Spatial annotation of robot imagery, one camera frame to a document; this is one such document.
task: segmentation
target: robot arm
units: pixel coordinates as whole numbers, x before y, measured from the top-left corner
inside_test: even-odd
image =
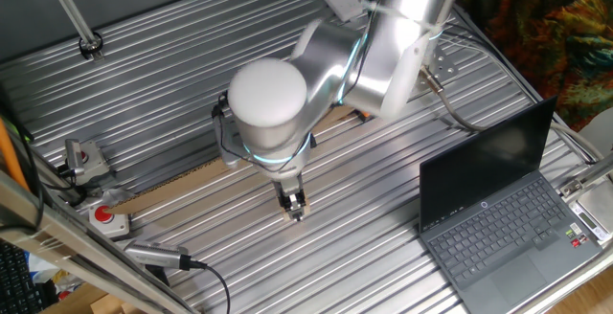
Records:
[[[397,115],[421,66],[429,65],[433,36],[453,2],[377,0],[394,13],[375,10],[363,34],[313,21],[289,61],[263,58],[245,65],[230,82],[227,104],[220,101],[213,112],[224,163],[233,168],[240,158],[249,160],[272,180],[286,217],[301,220],[308,212],[301,172],[310,130],[333,104],[382,118]],[[238,139],[225,122],[226,105]]]

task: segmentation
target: white joint cap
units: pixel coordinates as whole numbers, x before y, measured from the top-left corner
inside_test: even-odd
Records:
[[[228,103],[244,123],[273,127],[293,119],[307,101],[307,83],[289,62],[262,58],[245,65],[232,78]]]

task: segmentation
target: orange cable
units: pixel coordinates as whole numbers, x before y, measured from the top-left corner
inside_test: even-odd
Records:
[[[17,154],[15,154],[14,147],[12,147],[11,137],[9,137],[9,132],[7,132],[7,128],[4,126],[2,119],[0,119],[0,151],[2,151],[2,154],[4,155],[4,159],[7,163],[7,168],[9,169],[12,179],[17,184],[21,185],[22,188],[29,191],[30,188],[28,187],[26,178],[23,176],[21,166],[19,166]]]

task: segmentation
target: sticker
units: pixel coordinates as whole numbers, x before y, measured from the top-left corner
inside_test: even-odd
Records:
[[[577,225],[577,223],[571,224],[571,229],[573,230],[573,232],[575,232],[575,234],[581,234],[581,228]]]

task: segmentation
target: black keyboard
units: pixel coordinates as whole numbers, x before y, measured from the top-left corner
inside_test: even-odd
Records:
[[[549,245],[557,237],[552,227],[566,218],[567,211],[548,188],[539,179],[428,241],[459,286],[482,278],[492,264],[506,262],[534,245]]]
[[[0,314],[38,313],[41,294],[30,279],[23,251],[0,240]]]

